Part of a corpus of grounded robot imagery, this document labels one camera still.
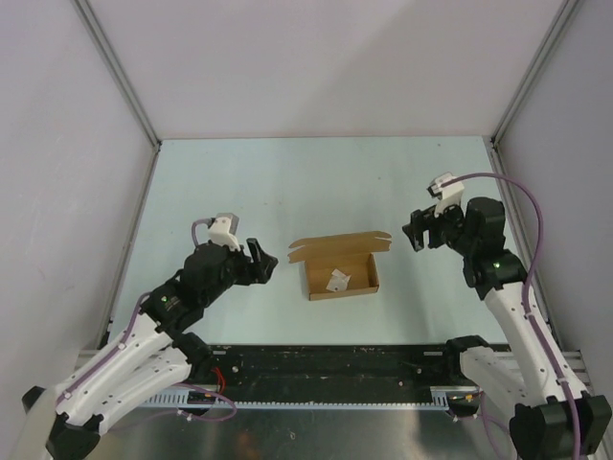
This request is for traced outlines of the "brown cardboard box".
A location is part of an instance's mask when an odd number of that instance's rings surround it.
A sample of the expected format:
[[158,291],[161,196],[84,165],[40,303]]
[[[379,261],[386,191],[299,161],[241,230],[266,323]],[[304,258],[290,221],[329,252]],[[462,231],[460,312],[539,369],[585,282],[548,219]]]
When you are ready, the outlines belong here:
[[391,244],[378,230],[304,238],[289,246],[288,261],[304,265],[310,301],[373,294],[380,287],[375,254]]

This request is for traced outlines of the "small white plastic piece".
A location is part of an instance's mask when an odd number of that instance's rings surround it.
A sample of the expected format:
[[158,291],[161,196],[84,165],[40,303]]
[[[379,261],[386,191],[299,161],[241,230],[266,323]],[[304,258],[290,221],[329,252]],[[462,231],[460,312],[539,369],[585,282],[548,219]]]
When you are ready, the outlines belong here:
[[346,291],[349,287],[349,282],[351,280],[351,274],[346,274],[339,269],[335,268],[330,274],[329,281],[327,283],[326,289],[330,292],[343,292]]

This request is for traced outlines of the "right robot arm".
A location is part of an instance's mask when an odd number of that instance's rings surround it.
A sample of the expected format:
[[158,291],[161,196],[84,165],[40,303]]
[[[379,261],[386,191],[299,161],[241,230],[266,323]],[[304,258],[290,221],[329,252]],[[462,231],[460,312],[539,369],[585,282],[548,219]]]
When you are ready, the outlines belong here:
[[527,287],[527,270],[506,247],[502,202],[471,199],[412,213],[402,228],[417,251],[447,246],[463,259],[466,284],[493,314],[511,348],[513,372],[478,335],[450,339],[443,376],[474,382],[505,415],[522,459],[580,459],[595,453],[612,418],[603,395],[592,396],[549,331]]

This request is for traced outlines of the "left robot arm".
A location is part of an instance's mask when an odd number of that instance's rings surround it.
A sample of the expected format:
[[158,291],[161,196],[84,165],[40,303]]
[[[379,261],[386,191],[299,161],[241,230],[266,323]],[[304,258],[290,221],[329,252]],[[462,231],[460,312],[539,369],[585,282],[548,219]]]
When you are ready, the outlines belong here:
[[84,459],[127,413],[175,384],[214,372],[191,326],[232,287],[264,285],[279,261],[250,238],[235,249],[207,241],[159,287],[139,297],[127,326],[60,383],[44,445],[54,459]]

